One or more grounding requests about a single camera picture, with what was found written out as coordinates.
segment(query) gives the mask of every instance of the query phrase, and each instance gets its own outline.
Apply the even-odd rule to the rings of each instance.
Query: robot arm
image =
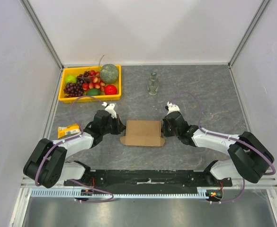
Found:
[[[269,168],[268,163],[264,159],[255,152],[249,151],[246,146],[234,140],[210,135],[212,131],[204,128],[202,129],[206,133],[203,133],[196,125],[188,125],[177,105],[168,103],[166,109],[168,110],[168,114],[163,119],[162,128],[164,136],[177,136],[183,144],[217,150],[231,157],[230,160],[226,161],[213,161],[205,169],[205,171],[209,171],[210,177],[218,180],[229,177],[243,177],[252,183],[257,183]],[[242,135],[212,133],[223,135],[226,138],[242,140],[259,150],[272,163],[274,162],[274,158],[270,152],[250,132],[244,132]]]
[[[35,179],[46,153],[54,144],[60,143],[44,163],[38,182],[46,188],[51,188],[61,180],[81,179],[88,166],[80,162],[65,163],[65,159],[81,150],[98,145],[106,134],[118,135],[125,130],[114,107],[115,104],[109,104],[105,110],[98,110],[93,121],[86,126],[83,133],[73,136],[71,140],[41,139],[24,167],[24,174]]]

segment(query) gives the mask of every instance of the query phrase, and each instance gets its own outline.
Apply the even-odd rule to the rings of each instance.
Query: yellow snack package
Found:
[[[61,138],[64,136],[79,133],[80,127],[78,126],[78,124],[69,125],[67,127],[58,127],[57,132],[58,132],[58,138]]]

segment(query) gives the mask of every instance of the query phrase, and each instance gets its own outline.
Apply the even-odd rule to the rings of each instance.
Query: yellow plastic tray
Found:
[[[113,100],[119,100],[121,96],[121,66],[116,65],[119,71],[118,79],[113,83],[113,85],[117,88],[117,94],[116,95],[110,95],[107,96],[105,95],[104,92],[101,93],[99,96],[94,96],[95,98],[98,98],[102,101],[113,101]],[[74,75],[78,76],[80,74],[83,74],[85,71],[91,71],[94,70],[95,72],[100,71],[101,67],[99,68],[98,66],[89,66],[89,67],[79,67],[79,68],[66,68],[63,70],[63,75],[62,75],[62,81],[61,81],[61,86],[59,88],[59,93],[58,93],[58,100],[62,101],[64,103],[72,103],[77,97],[72,97],[72,98],[65,98],[64,96],[66,95],[63,91],[64,87],[66,86],[66,83],[64,81],[66,76],[69,75]],[[93,98],[89,97],[84,97],[78,100],[77,102],[95,102],[96,100]]]

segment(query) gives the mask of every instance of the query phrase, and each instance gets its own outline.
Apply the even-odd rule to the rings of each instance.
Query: melon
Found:
[[[100,78],[106,84],[113,84],[118,79],[118,68],[113,64],[106,64],[100,70]]]

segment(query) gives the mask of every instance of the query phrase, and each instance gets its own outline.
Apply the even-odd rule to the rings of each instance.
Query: glass bottle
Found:
[[[156,75],[156,72],[151,73],[151,76],[148,79],[148,91],[149,94],[154,96],[158,92],[159,79]]]

